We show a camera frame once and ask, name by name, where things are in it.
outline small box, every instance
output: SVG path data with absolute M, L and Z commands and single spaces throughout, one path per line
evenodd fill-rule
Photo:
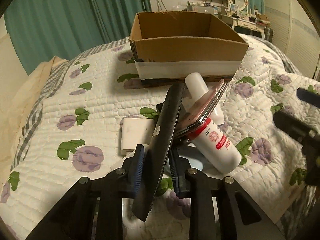
M 217 17 L 189 11 L 136 14 L 130 45 L 142 81 L 193 72 L 230 81 L 249 47 Z
M 155 121 L 146 118 L 124 118 L 122 121 L 121 154 L 135 150 L 137 144 L 150 144 Z

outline white power adapter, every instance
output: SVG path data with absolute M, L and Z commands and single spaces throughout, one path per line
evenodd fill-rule
M 128 155 L 137 144 L 150 144 L 155 121 L 146 118 L 124 118 L 122 121 L 121 155 Z

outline red label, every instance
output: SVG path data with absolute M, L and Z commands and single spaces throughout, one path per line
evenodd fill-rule
M 229 148 L 229 145 L 230 145 L 230 140 L 228 140 L 227 143 L 226 143 L 226 148 L 227 149 Z
M 210 133 L 209 138 L 210 138 L 210 141 L 216 142 L 219 140 L 219 135 L 217 132 L 213 131 Z
M 189 139 L 190 141 L 192 141 L 193 139 L 197 138 L 198 135 L 199 135 L 200 133 L 202 133 L 202 132 L 204 131 L 204 129 L 206 129 L 207 126 L 208 126 L 210 123 L 211 123 L 211 119 L 210 119 L 210 117 L 208 117 L 208 118 L 204 121 L 203 125 L 201 125 L 197 130 L 195 130 L 195 131 L 187 134 L 188 139 Z
M 217 143 L 216 148 L 219 150 L 226 142 L 227 137 L 225 135 L 222 136 L 221 140 Z

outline open cardboard box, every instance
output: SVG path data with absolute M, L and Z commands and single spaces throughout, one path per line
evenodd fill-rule
M 228 81 L 248 49 L 217 17 L 189 11 L 138 13 L 130 45 L 142 83 L 183 79 L 193 72 Z

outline bed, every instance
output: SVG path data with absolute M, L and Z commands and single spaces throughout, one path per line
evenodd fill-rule
M 315 188 L 290 185 L 305 167 L 299 144 L 277 130 L 280 109 L 319 130 L 319 109 L 297 99 L 298 87 L 320 92 L 320 84 L 299 75 L 291 61 L 267 41 L 241 36 L 249 49 L 221 99 L 220 127 L 243 144 L 243 161 L 230 173 L 291 239 L 315 202 Z M 17 239 L 36 224 L 80 178 L 97 179 L 121 161 L 120 125 L 155 109 L 168 86 L 142 88 L 128 38 L 100 45 L 57 66 L 43 87 L 22 131 L 12 172 L 3 181 L 0 216 Z M 212 167 L 209 176 L 221 175 Z M 125 239 L 187 239 L 190 203 L 172 190 L 157 197 L 146 222 L 135 219 L 123 200 Z

